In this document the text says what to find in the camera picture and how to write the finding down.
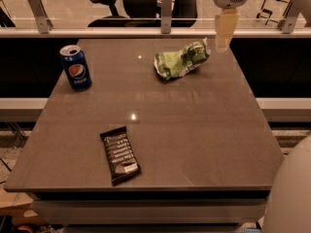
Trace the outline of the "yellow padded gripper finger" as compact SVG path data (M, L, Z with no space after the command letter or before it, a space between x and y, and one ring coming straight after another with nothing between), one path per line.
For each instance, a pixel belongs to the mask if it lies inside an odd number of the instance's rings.
M238 20L239 12L237 9L222 9L222 11L215 16L215 45L218 52L225 52L228 49Z

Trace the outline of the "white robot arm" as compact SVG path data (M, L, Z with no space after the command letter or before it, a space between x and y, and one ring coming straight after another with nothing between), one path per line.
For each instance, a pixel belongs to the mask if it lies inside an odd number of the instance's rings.
M247 0L213 0L216 48L229 47L239 19L237 8ZM293 0L293 8L311 21L311 0ZM311 139L298 143L281 164L271 188L261 233L311 233Z

